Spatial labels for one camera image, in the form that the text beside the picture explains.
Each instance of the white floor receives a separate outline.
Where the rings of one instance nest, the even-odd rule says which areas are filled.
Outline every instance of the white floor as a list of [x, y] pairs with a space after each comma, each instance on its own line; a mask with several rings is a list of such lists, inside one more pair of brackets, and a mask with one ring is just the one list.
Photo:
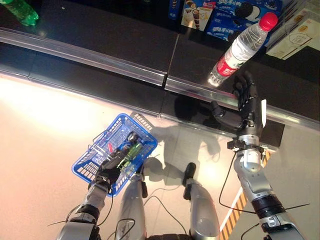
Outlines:
[[[119, 113], [132, 110], [90, 97], [0, 75], [1, 204], [0, 240], [55, 239], [68, 212], [80, 204], [88, 184], [71, 171], [93, 137], [103, 131]], [[196, 178], [210, 192], [223, 224], [229, 210], [220, 206], [219, 193], [233, 156], [226, 149], [229, 138], [153, 116], [152, 134], [159, 145], [146, 163], [146, 185], [151, 194], [157, 188], [181, 185], [189, 162], [197, 165]], [[232, 170], [223, 194], [231, 205], [240, 184]], [[157, 190], [169, 211], [190, 227], [190, 203], [184, 188]], [[114, 199], [108, 220], [100, 227], [106, 239], [117, 223], [124, 190]], [[101, 221], [111, 199], [105, 201]], [[182, 228], [156, 199], [145, 206], [147, 234], [182, 233]]]

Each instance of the cable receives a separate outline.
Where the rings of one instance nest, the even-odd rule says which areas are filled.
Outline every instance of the cable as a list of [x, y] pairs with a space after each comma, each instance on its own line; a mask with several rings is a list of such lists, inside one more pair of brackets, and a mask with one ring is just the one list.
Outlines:
[[111, 238], [111, 236], [113, 235], [113, 234], [115, 234], [116, 232], [114, 231], [113, 233], [111, 233], [110, 234], [110, 236], [108, 236], [108, 238], [106, 239], [106, 240], [109, 240], [110, 238]]
[[125, 232], [125, 234], [119, 239], [119, 240], [122, 240], [130, 231], [131, 229], [136, 225], [136, 220], [134, 220], [133, 218], [123, 218], [123, 219], [120, 219], [117, 223], [116, 223], [116, 226], [115, 226], [115, 235], [114, 235], [114, 240], [116, 240], [116, 236], [117, 236], [117, 230], [118, 230], [118, 225], [121, 221], [125, 221], [125, 220], [131, 220], [133, 221], [133, 225], [129, 228], [128, 231]]
[[296, 209], [296, 208], [300, 208], [300, 207], [304, 207], [304, 206], [308, 206], [308, 205], [310, 205], [310, 203], [288, 207], [288, 208], [285, 208], [285, 210]]
[[172, 188], [172, 189], [165, 189], [165, 188], [161, 188], [161, 187], [156, 188], [156, 189], [153, 190], [153, 192], [150, 194], [150, 197], [151, 197], [156, 191], [158, 191], [158, 190], [173, 191], [173, 190], [176, 190], [176, 189], [180, 188], [180, 186], [181, 186], [181, 185], [178, 185], [177, 187]]
[[[233, 207], [230, 207], [230, 206], [227, 206], [227, 205], [224, 205], [223, 203], [221, 203], [221, 196], [222, 196], [222, 193], [223, 193], [223, 191], [224, 191], [225, 185], [226, 185], [226, 183], [227, 183], [227, 179], [228, 179], [228, 177], [229, 177], [229, 173], [230, 173], [230, 170], [231, 170], [231, 167], [232, 167], [232, 163], [233, 163], [234, 160], [235, 160], [236, 154], [237, 154], [237, 153], [235, 152], [234, 155], [233, 155], [233, 158], [232, 158], [231, 163], [230, 163], [230, 166], [229, 166], [228, 173], [227, 173], [226, 178], [225, 178], [225, 180], [224, 180], [224, 183], [223, 183], [223, 186], [222, 186], [220, 195], [219, 195], [219, 203], [220, 203], [222, 206], [226, 207], [226, 208], [233, 209], [233, 210], [237, 210], [237, 211], [239, 211], [239, 212], [244, 212], [244, 213], [248, 213], [248, 214], [256, 214], [254, 211], [240, 210], [240, 209], [233, 208]], [[285, 210], [296, 209], [296, 208], [300, 208], [300, 207], [304, 207], [304, 206], [308, 206], [308, 205], [310, 205], [310, 203], [302, 204], [302, 205], [298, 205], [298, 206], [288, 207], [288, 208], [285, 208]]]
[[227, 206], [227, 205], [224, 205], [223, 203], [221, 203], [221, 196], [222, 196], [222, 193], [223, 193], [223, 191], [224, 191], [225, 185], [226, 185], [226, 183], [227, 183], [227, 180], [228, 180], [228, 177], [229, 177], [229, 173], [230, 173], [230, 170], [231, 170], [231, 167], [232, 167], [232, 163], [233, 163], [234, 160], [235, 160], [236, 154], [237, 154], [237, 153], [235, 152], [234, 155], [233, 155], [233, 158], [232, 158], [231, 163], [230, 163], [230, 166], [229, 166], [228, 173], [226, 174], [224, 183], [223, 183], [223, 185], [222, 185], [221, 192], [220, 192], [220, 195], [219, 195], [219, 203], [220, 203], [222, 206], [224, 206], [224, 207], [226, 207], [226, 208], [228, 208], [228, 209], [233, 209], [233, 210], [237, 210], [237, 211], [239, 211], [239, 212], [244, 212], [244, 213], [248, 213], [248, 214], [256, 214], [254, 211], [241, 210], [241, 209], [233, 208], [233, 207], [230, 207], [230, 206]]
[[147, 204], [147, 202], [148, 202], [151, 198], [156, 198], [156, 199], [158, 199], [158, 201], [160, 202], [160, 204], [162, 205], [162, 207], [164, 208], [164, 210], [182, 227], [182, 229], [183, 229], [183, 231], [184, 231], [184, 234], [187, 235], [187, 231], [186, 231], [186, 229], [184, 228], [184, 226], [181, 224], [181, 222], [180, 222], [178, 219], [176, 219], [176, 218], [168, 211], [168, 209], [166, 209], [165, 205], [162, 203], [162, 201], [161, 201], [157, 196], [155, 196], [155, 195], [150, 196], [150, 197], [145, 201], [145, 203], [143, 204], [143, 206], [145, 206], [145, 205]]
[[113, 195], [113, 193], [112, 193], [112, 188], [110, 188], [110, 190], [111, 190], [111, 205], [110, 205], [110, 209], [109, 209], [108, 214], [107, 214], [106, 217], [104, 218], [104, 220], [103, 220], [100, 224], [97, 225], [98, 227], [101, 226], [102, 224], [104, 224], [104, 222], [107, 220], [107, 218], [108, 218], [109, 215], [110, 215], [112, 206], [113, 206], [113, 204], [114, 204], [114, 195]]
[[252, 229], [254, 229], [256, 226], [258, 226], [259, 223], [253, 225], [252, 227], [250, 227], [248, 230], [246, 230], [244, 233], [242, 233], [241, 235], [241, 240], [244, 240], [244, 235], [246, 235], [248, 232], [250, 232]]
[[68, 215], [66, 216], [66, 219], [65, 219], [65, 220], [51, 223], [51, 224], [47, 225], [47, 227], [50, 227], [50, 226], [55, 225], [55, 224], [60, 224], [60, 223], [66, 223], [66, 222], [68, 222], [70, 215], [71, 215], [78, 207], [80, 207], [80, 204], [71, 209], [71, 211], [70, 211], [70, 212], [68, 213]]

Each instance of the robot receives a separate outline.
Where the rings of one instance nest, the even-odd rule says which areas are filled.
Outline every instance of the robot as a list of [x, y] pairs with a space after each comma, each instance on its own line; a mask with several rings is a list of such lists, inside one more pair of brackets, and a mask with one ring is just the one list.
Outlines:
[[[249, 72], [237, 76], [233, 93], [238, 98], [238, 112], [222, 109], [217, 102], [211, 103], [212, 113], [218, 122], [236, 130], [237, 137], [227, 147], [235, 152], [233, 167], [238, 175], [243, 192], [251, 202], [262, 230], [267, 234], [264, 240], [305, 240], [302, 232], [289, 213], [282, 206], [265, 177], [261, 162], [264, 149], [259, 138], [266, 124], [266, 101], [258, 96], [257, 87]], [[88, 193], [75, 217], [68, 220], [57, 240], [101, 240], [97, 221], [104, 200], [117, 181], [120, 171], [117, 167], [123, 160], [120, 154], [111, 161], [103, 162]], [[193, 179], [196, 165], [189, 163], [182, 184], [183, 198], [190, 200], [190, 231], [186, 234], [165, 234], [150, 236], [149, 240], [219, 240], [220, 226], [214, 202], [208, 191]], [[137, 173], [131, 179], [122, 197], [115, 239], [145, 240], [145, 211], [142, 198], [148, 195], [143, 174]]]

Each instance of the plastic bottle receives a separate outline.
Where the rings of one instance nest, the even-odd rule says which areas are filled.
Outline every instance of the plastic bottle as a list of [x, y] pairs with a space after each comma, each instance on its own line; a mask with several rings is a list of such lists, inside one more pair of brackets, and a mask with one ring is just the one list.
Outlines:
[[217, 87], [230, 77], [256, 54], [264, 44], [268, 32], [276, 26], [277, 22], [277, 16], [274, 13], [267, 12], [258, 23], [244, 30], [215, 64], [209, 74], [208, 82]]
[[25, 26], [35, 26], [39, 18], [35, 10], [24, 0], [0, 0], [0, 4], [6, 7]]

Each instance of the product box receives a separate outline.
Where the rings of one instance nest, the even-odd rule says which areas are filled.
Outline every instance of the product box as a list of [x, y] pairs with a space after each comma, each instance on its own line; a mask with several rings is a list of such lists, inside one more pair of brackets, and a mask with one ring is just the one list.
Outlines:
[[270, 44], [266, 54], [279, 59], [288, 59], [293, 54], [308, 46], [320, 34], [320, 16], [309, 12], [290, 30]]
[[203, 31], [215, 5], [212, 0], [185, 0], [181, 25]]
[[281, 0], [216, 0], [216, 8], [228, 15], [257, 23], [266, 13], [280, 16]]
[[233, 42], [237, 36], [253, 23], [244, 18], [236, 18], [223, 11], [215, 10], [206, 34]]
[[170, 0], [168, 18], [177, 20], [179, 16], [180, 0]]
[[277, 26], [271, 32], [270, 40], [266, 44], [267, 47], [283, 37], [283, 35], [289, 34], [305, 16], [311, 13], [320, 13], [319, 2], [314, 2], [314, 0], [296, 0], [293, 2], [292, 8], [281, 14]]

